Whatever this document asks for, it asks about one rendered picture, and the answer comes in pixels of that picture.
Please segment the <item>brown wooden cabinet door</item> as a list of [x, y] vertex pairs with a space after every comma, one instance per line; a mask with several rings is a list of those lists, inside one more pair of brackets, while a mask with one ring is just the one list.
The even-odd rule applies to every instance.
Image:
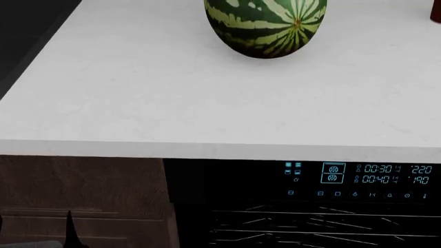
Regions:
[[89, 248], [180, 248], [159, 158], [0, 155], [0, 244], [64, 241], [71, 216]]

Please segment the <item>black built-in oven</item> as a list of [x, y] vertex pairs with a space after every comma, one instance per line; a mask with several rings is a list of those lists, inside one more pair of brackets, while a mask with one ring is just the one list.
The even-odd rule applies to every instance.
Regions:
[[441, 163], [163, 163], [181, 248], [441, 248]]

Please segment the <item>dark red bottle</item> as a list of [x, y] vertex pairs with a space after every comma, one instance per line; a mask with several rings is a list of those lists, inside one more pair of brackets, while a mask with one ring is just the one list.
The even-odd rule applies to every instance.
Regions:
[[433, 0], [430, 19], [434, 22], [441, 23], [441, 0]]

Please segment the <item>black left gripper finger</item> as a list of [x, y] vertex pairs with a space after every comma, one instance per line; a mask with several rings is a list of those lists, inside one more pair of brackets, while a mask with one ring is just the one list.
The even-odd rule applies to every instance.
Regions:
[[63, 248], [90, 248], [83, 244], [76, 234], [71, 211], [68, 212], [65, 226], [65, 242]]

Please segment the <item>striped green watermelon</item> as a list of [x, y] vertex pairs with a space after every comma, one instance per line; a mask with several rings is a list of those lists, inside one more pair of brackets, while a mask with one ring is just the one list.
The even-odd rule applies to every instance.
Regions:
[[275, 59], [298, 51], [317, 33], [327, 0], [204, 0], [219, 39], [248, 57]]

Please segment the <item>white marble countertop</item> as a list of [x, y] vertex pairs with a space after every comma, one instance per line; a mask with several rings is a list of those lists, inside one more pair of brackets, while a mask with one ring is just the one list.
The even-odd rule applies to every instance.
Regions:
[[433, 0], [329, 0], [299, 51], [227, 47], [202, 0], [83, 0], [0, 100], [0, 154], [441, 163]]

